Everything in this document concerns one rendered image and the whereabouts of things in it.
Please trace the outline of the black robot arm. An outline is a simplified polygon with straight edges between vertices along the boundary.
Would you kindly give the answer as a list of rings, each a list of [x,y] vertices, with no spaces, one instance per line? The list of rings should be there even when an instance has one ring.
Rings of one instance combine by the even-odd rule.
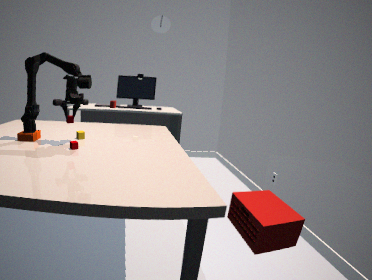
[[[71,74],[73,76],[66,75],[63,79],[67,80],[66,88],[75,89],[79,86],[80,89],[88,88],[90,89],[92,86],[91,82],[91,75],[82,75],[80,72],[79,65],[65,62],[62,59],[52,56],[49,53],[41,53],[35,55],[34,57],[28,57],[25,60],[25,69],[27,72],[27,104],[25,107],[25,113],[21,117],[23,122],[24,132],[23,133],[34,133],[36,132],[36,123],[35,120],[39,115],[39,104],[37,105],[36,102],[36,74],[38,72],[39,66],[42,65],[45,61],[48,61],[51,64],[59,66],[67,72],[67,74]],[[78,77],[75,79],[75,77]],[[78,86],[77,86],[78,85]],[[67,101],[70,101],[71,104],[79,104],[80,101],[83,101],[82,93],[78,94],[72,93],[69,91],[67,96]]]

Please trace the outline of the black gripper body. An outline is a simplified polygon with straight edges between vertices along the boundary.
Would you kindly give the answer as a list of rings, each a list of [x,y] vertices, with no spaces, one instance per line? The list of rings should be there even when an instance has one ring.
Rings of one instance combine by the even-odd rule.
[[[66,99],[65,100],[54,99],[53,100],[53,105],[55,105],[55,106],[67,106],[67,104],[71,104],[71,102],[67,101],[67,96],[68,96],[69,91],[72,91],[72,93],[76,93],[76,89],[77,88],[75,88],[75,89],[66,88]],[[88,105],[88,99],[87,100],[83,99],[83,101],[80,101],[79,104],[74,103],[74,106],[75,105],[81,105],[81,104]]]

